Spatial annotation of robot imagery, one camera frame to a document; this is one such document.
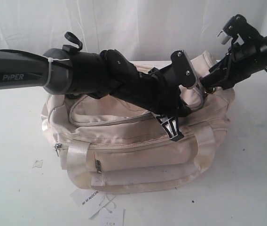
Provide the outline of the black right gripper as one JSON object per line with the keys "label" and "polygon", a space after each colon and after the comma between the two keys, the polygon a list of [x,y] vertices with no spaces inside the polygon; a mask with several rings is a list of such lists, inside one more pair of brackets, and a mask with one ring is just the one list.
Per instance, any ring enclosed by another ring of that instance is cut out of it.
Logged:
{"label": "black right gripper", "polygon": [[221,87],[223,90],[234,87],[253,74],[253,42],[231,43],[227,54],[209,69],[209,74],[200,79],[201,85],[208,89]]}

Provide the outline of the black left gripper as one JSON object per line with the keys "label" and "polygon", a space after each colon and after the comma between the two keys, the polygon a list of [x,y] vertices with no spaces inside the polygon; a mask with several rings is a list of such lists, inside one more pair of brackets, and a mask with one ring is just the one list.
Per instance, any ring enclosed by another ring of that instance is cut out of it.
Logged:
{"label": "black left gripper", "polygon": [[157,121],[168,134],[169,139],[177,142],[183,138],[183,134],[180,132],[176,116],[186,117],[190,114],[190,108],[181,98],[179,79],[172,70],[150,70],[147,75],[151,81],[152,93],[147,109],[160,114],[157,116]]}

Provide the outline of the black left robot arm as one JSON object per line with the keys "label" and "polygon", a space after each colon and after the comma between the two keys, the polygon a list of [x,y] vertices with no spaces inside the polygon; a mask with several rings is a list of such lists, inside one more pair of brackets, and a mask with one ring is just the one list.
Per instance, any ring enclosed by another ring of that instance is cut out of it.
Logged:
{"label": "black left robot arm", "polygon": [[172,53],[170,65],[143,73],[115,49],[86,53],[73,33],[65,38],[68,45],[43,55],[0,49],[0,89],[43,87],[71,98],[110,95],[152,112],[172,141],[183,138],[179,118],[190,114],[180,97],[188,63],[183,50]]}

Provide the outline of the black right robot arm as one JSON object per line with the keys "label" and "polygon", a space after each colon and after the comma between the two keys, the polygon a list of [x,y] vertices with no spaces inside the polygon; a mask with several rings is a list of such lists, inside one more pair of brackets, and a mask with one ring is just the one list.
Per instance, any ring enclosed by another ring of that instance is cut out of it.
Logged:
{"label": "black right robot arm", "polygon": [[265,69],[267,36],[243,45],[233,44],[224,58],[209,69],[209,74],[200,79],[200,83],[206,90],[214,87],[226,90]]}

